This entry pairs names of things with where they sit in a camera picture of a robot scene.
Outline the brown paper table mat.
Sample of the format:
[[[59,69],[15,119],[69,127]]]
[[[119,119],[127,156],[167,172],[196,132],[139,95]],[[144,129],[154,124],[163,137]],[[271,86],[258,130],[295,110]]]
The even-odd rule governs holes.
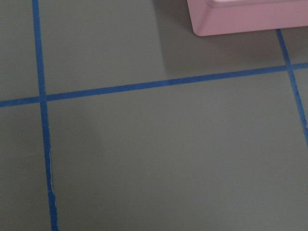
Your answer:
[[[0,228],[307,230],[307,27],[200,37],[184,0],[1,1]]]

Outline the pink plastic box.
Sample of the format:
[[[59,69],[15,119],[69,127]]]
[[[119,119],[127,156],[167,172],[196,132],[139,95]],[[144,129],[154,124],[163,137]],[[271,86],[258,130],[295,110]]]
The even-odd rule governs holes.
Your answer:
[[[193,31],[200,37],[308,24],[306,0],[189,0],[187,3]]]

